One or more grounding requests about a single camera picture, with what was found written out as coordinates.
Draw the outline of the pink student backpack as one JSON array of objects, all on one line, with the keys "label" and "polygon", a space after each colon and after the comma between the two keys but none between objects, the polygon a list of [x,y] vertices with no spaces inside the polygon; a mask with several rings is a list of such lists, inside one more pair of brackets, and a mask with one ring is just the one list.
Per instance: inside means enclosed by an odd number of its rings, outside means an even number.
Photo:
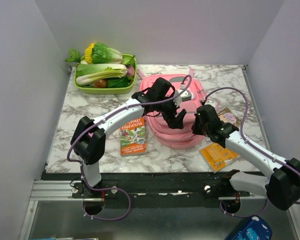
[{"label": "pink student backpack", "polygon": [[[153,85],[157,78],[164,78],[177,89],[180,89],[181,83],[186,76],[185,74],[153,74],[145,76],[140,70],[137,74],[141,77],[140,90],[144,90]],[[156,112],[151,112],[149,116],[144,119],[149,125],[150,129],[156,136],[157,140],[164,146],[172,149],[189,149],[198,145],[204,140],[205,136],[195,135],[192,132],[192,125],[195,122],[195,113],[197,108],[201,106],[201,101],[207,95],[204,91],[202,83],[197,79],[192,78],[192,82],[187,89],[191,94],[191,100],[181,103],[180,108],[177,110],[179,113],[182,109],[186,110],[186,115],[183,119],[183,129],[171,129],[161,115]]]}]

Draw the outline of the illustrated picture book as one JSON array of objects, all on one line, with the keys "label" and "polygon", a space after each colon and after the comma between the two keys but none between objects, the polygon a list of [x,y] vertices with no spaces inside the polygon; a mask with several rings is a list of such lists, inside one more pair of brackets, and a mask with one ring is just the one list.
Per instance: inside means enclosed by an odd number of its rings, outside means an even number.
[{"label": "illustrated picture book", "polygon": [[241,126],[241,119],[238,118],[228,107],[223,108],[219,113],[218,117],[225,123],[230,123],[237,128]]}]

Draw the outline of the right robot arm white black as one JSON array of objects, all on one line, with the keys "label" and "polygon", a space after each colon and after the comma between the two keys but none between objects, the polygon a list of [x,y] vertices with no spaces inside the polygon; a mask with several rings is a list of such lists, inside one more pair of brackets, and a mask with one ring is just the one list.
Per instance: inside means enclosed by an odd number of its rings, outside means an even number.
[{"label": "right robot arm white black", "polygon": [[231,196],[237,191],[266,197],[275,207],[286,211],[300,199],[300,161],[286,160],[253,141],[233,124],[220,120],[209,104],[197,108],[192,132],[233,151],[254,165],[261,176],[236,171],[220,183],[220,191]]}]

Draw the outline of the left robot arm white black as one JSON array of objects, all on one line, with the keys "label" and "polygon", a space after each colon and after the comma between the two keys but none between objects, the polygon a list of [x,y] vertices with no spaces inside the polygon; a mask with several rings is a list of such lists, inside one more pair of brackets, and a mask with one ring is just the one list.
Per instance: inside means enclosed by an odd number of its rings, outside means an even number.
[{"label": "left robot arm white black", "polygon": [[157,112],[171,129],[182,129],[186,110],[177,112],[182,103],[182,94],[192,83],[192,77],[186,75],[182,80],[182,89],[176,88],[166,79],[159,77],[151,87],[135,92],[131,98],[116,109],[90,119],[80,119],[71,139],[69,151],[79,159],[81,178],[85,182],[83,191],[91,198],[101,191],[102,180],[99,160],[105,153],[106,139],[125,124]]}]

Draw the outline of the orange yellow booklet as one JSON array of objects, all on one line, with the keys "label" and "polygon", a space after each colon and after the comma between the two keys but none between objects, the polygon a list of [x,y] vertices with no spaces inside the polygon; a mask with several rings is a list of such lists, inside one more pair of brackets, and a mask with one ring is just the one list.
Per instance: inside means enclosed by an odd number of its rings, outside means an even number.
[{"label": "orange yellow booklet", "polygon": [[223,148],[217,143],[212,143],[202,148],[199,152],[214,173],[223,170],[239,157],[237,153]]}]

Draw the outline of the orange treehouse book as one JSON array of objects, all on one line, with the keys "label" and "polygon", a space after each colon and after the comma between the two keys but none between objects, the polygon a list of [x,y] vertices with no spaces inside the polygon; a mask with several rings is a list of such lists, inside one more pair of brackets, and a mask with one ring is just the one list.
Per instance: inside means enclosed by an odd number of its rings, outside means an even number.
[{"label": "orange treehouse book", "polygon": [[119,129],[120,155],[144,154],[147,150],[146,127],[143,117],[134,119]]}]

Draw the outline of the purple toy vegetable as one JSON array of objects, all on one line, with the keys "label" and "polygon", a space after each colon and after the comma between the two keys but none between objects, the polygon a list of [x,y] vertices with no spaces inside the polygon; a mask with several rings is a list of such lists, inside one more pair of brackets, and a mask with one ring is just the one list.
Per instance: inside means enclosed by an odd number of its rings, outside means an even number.
[{"label": "purple toy vegetable", "polygon": [[128,65],[127,67],[127,75],[130,77],[135,76],[135,68],[132,65]]}]

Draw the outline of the brown toy mushroom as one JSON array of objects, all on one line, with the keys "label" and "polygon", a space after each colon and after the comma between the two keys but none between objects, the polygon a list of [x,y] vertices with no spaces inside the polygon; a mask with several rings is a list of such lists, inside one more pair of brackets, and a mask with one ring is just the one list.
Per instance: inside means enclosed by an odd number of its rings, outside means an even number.
[{"label": "brown toy mushroom", "polygon": [[99,79],[93,83],[94,88],[103,89],[107,87],[107,81],[105,79]]}]

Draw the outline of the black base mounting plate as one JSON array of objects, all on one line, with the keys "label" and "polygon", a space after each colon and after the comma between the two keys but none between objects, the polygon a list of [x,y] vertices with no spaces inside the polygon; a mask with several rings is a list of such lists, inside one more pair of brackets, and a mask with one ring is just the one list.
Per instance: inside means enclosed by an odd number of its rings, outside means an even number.
[{"label": "black base mounting plate", "polygon": [[223,206],[227,212],[237,213],[244,200],[266,198],[266,193],[253,192],[245,183],[233,187],[236,177],[262,180],[259,172],[183,172],[183,173],[102,173],[94,190],[83,183],[78,173],[46,173],[43,181],[65,183],[70,187],[68,200],[81,202],[90,214],[102,210],[128,208],[162,209]]}]

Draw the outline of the green plastic tray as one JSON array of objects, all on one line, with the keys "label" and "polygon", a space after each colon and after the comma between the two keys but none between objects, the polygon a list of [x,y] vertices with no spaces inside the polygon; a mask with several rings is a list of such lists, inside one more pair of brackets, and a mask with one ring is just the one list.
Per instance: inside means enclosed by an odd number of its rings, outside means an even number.
[{"label": "green plastic tray", "polygon": [[137,60],[134,55],[124,54],[123,55],[123,62],[120,63],[125,65],[126,67],[131,65],[135,69],[134,77],[129,75],[125,75],[122,78],[105,78],[104,80],[107,81],[106,88],[94,88],[93,84],[79,86],[76,84],[76,69],[74,71],[74,86],[79,89],[81,92],[85,94],[91,95],[120,95],[120,94],[127,94],[129,93],[137,79]]}]

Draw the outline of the upper toy cabbage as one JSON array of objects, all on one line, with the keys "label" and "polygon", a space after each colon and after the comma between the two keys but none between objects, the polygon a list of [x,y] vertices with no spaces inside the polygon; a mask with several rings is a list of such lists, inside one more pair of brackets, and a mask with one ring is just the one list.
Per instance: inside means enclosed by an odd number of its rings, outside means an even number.
[{"label": "upper toy cabbage", "polygon": [[91,58],[93,64],[121,64],[123,60],[121,52],[100,42],[94,44]]}]

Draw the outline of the yellow artificial flower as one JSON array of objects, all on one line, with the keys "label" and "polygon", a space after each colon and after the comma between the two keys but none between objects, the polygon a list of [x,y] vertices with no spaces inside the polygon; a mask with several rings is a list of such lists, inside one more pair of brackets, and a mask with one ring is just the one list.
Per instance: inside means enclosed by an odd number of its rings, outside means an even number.
[{"label": "yellow artificial flower", "polygon": [[84,60],[88,62],[89,64],[93,63],[92,59],[92,50],[95,46],[95,43],[91,43],[84,51]]}]

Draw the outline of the blue pencil case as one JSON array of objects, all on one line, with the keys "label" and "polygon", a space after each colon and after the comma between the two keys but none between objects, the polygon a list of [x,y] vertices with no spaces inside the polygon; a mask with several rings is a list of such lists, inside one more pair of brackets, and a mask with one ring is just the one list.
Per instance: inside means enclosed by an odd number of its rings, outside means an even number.
[{"label": "blue pencil case", "polygon": [[260,216],[244,218],[227,235],[226,240],[271,240],[273,231]]}]

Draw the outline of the green artificial leaf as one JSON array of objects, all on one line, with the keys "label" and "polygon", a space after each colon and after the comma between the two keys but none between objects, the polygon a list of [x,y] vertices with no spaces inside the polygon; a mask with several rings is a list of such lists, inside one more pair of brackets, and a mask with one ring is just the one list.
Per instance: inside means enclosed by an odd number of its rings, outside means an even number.
[{"label": "green artificial leaf", "polygon": [[81,59],[82,59],[82,55],[78,50],[74,48],[69,48],[68,57],[64,61],[67,63],[80,63]]}]

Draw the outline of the aluminium rail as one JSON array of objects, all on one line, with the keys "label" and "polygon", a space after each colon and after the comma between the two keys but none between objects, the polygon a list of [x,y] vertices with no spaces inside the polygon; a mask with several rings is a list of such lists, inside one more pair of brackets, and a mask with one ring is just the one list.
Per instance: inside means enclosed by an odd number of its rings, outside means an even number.
[{"label": "aluminium rail", "polygon": [[[103,202],[105,198],[113,199],[117,196],[118,188],[114,187],[114,190],[110,190],[110,193],[106,193],[105,196],[101,192],[93,193],[79,193],[75,187],[70,186],[70,181],[52,181],[52,180],[39,180],[35,181],[31,190],[30,200],[32,201],[90,201],[90,202]],[[165,196],[182,196],[191,197],[195,192],[185,192],[178,190],[177,192],[168,193],[129,193],[131,199],[136,199],[137,197],[165,197]],[[254,193],[249,193],[247,196],[240,194],[240,199],[266,199],[264,196],[257,195]],[[218,200],[235,200],[236,196],[226,196],[226,197],[216,197]]]}]

